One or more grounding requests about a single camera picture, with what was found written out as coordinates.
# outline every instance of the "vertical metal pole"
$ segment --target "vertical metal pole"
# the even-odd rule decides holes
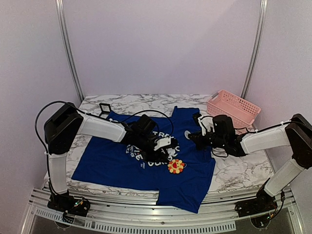
[[[245,80],[243,91],[241,94],[242,98],[246,98],[246,96],[247,96],[248,89],[250,86],[250,82],[252,80],[252,76],[254,73],[255,62],[257,60],[259,47],[260,47],[260,43],[261,43],[262,31],[264,28],[265,15],[267,13],[267,5],[268,5],[268,0],[261,0],[258,27],[257,27],[254,45],[253,45],[253,54],[252,54],[252,57],[250,60],[248,72],[246,75],[246,80]]]
[[[80,81],[77,75],[73,53],[72,53],[72,49],[71,49],[69,38],[68,38],[68,32],[67,32],[66,21],[65,21],[65,13],[64,13],[64,8],[63,8],[63,0],[56,0],[56,5],[57,5],[60,31],[61,31],[62,38],[63,38],[64,48],[65,48],[69,68],[72,74],[72,78],[73,78],[73,82],[75,85],[78,98],[82,102],[84,100],[84,95],[83,95]]]

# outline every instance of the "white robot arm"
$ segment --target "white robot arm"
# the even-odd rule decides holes
[[[187,137],[200,150],[207,146],[223,148],[233,156],[245,156],[259,150],[279,146],[291,146],[292,158],[269,178],[257,193],[257,198],[250,202],[239,202],[236,210],[239,215],[253,215],[270,209],[268,204],[276,205],[274,196],[279,194],[304,169],[312,166],[312,126],[300,114],[291,120],[273,127],[245,134],[236,135],[232,119],[225,115],[212,118],[212,123],[205,120],[208,116],[195,114],[196,123],[202,131],[190,133]]]
[[[55,101],[47,106],[59,102],[64,105],[44,125],[45,143],[40,139],[47,149],[51,191],[48,207],[51,209],[86,216],[90,208],[90,203],[86,199],[74,198],[67,190],[66,157],[77,134],[135,145],[141,150],[143,160],[147,162],[168,162],[167,149],[177,146],[177,140],[174,138],[159,138],[153,134],[157,124],[147,115],[142,115],[138,121],[127,124],[124,121],[118,122],[85,113],[69,102]]]

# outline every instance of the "t-shirt sleeve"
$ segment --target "t-shirt sleeve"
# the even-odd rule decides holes
[[[205,198],[210,181],[206,184],[188,183],[159,190],[157,205],[175,206],[193,213],[198,213],[201,202]]]

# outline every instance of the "black clip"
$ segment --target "black clip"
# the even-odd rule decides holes
[[[100,103],[99,107],[101,108],[101,114],[99,114],[99,117],[102,115],[108,115],[112,111],[111,105],[107,103]]]

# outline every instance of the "metal frame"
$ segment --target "metal frame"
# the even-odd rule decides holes
[[[254,45],[253,45],[253,54],[249,63],[249,68],[247,71],[243,91],[242,91],[242,94],[240,95],[241,98],[243,99],[245,99],[247,96],[250,82],[252,80],[252,76],[254,73],[254,67],[255,67],[256,60],[257,60],[259,47],[261,43],[261,36],[262,36],[263,28],[264,28],[265,15],[267,13],[267,6],[268,6],[268,0],[261,0],[258,27],[257,27],[255,40],[254,40]]]
[[[85,198],[91,202],[92,209],[87,217],[77,216],[72,226],[113,234],[215,234],[234,231],[236,221],[249,218],[249,216],[238,217],[237,212],[234,211],[235,203],[254,197],[256,191],[257,189],[246,190],[245,194],[227,192],[222,198],[208,194],[198,214],[191,214],[170,206],[157,206],[156,197],[115,195],[116,200],[111,195],[86,193]],[[80,192],[71,191],[71,194],[79,195]],[[302,234],[304,230],[300,214],[290,189],[285,191],[285,196],[284,208],[290,213],[294,232]],[[50,193],[45,189],[33,190],[22,234],[30,232],[35,215],[64,223],[60,212],[47,208],[49,198]],[[280,207],[280,199],[277,199],[277,203]]]
[[[60,26],[60,31],[63,38],[64,48],[68,60],[68,65],[72,74],[73,82],[75,85],[75,89],[78,95],[79,100],[82,102],[84,100],[84,94],[82,92],[82,88],[80,85],[80,81],[77,75],[75,62],[73,58],[72,49],[70,46],[69,38],[68,38],[68,31],[66,26],[66,20],[65,20],[65,13],[64,13],[64,7],[63,7],[63,0],[56,0],[57,5],[57,12],[58,12],[58,21]]]

